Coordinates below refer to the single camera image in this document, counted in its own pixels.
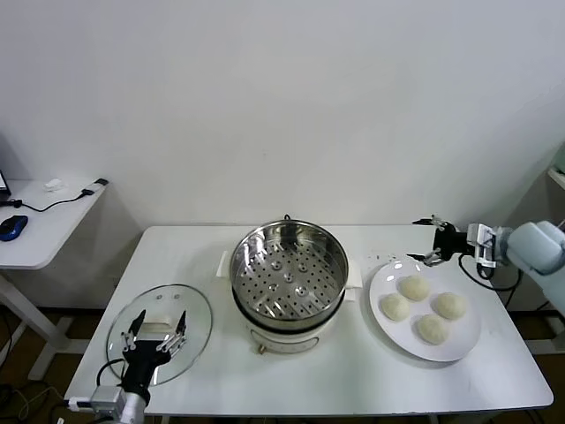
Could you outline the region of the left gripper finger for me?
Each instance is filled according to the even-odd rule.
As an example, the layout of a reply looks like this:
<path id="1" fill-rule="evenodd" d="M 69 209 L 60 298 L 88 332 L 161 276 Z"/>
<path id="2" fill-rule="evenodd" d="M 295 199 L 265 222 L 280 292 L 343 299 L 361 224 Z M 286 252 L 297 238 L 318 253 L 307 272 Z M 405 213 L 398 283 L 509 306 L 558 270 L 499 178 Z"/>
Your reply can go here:
<path id="1" fill-rule="evenodd" d="M 184 311 L 177 323 L 172 335 L 166 337 L 159 345 L 158 350 L 166 353 L 177 353 L 186 341 L 186 311 Z"/>
<path id="2" fill-rule="evenodd" d="M 140 327 L 146 316 L 146 310 L 143 309 L 139 315 L 131 322 L 128 330 L 121 333 L 121 337 L 124 341 L 124 352 L 132 351 L 136 348 L 135 340 L 139 333 Z"/>

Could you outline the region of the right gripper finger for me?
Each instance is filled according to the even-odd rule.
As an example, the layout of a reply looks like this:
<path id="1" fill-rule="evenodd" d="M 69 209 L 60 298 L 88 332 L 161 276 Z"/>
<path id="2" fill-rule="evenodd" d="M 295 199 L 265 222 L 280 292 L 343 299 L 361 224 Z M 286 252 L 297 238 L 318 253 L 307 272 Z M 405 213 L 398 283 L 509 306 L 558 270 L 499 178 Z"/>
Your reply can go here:
<path id="1" fill-rule="evenodd" d="M 427 254 L 407 254 L 407 256 L 415 261 L 423 263 L 426 266 L 437 266 L 442 264 L 440 248 L 436 248 Z"/>
<path id="2" fill-rule="evenodd" d="M 443 231 L 447 226 L 447 222 L 442 218 L 431 215 L 429 217 L 419 218 L 412 222 L 413 225 L 421 225 L 421 226 L 434 226 L 439 231 Z"/>

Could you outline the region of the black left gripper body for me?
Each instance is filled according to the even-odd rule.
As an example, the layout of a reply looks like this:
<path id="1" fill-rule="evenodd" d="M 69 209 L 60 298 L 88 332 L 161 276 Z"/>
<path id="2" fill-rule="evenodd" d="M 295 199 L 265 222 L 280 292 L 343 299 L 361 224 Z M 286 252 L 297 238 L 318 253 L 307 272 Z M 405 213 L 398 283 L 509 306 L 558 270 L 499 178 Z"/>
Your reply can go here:
<path id="1" fill-rule="evenodd" d="M 171 360 L 169 351 L 159 348 L 157 340 L 140 340 L 135 343 L 133 350 L 124 353 L 127 363 L 122 388 L 125 392 L 148 394 L 154 371 Z"/>

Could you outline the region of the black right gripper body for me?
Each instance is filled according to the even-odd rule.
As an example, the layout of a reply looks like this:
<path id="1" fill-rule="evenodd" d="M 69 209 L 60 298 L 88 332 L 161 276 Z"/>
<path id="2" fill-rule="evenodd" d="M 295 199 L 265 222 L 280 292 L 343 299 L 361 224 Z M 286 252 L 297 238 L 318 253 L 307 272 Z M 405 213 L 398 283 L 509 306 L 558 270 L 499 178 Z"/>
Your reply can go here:
<path id="1" fill-rule="evenodd" d="M 454 254 L 468 254 L 467 232 L 459 231 L 453 224 L 445 224 L 434 233 L 433 252 L 441 261 L 450 261 Z"/>

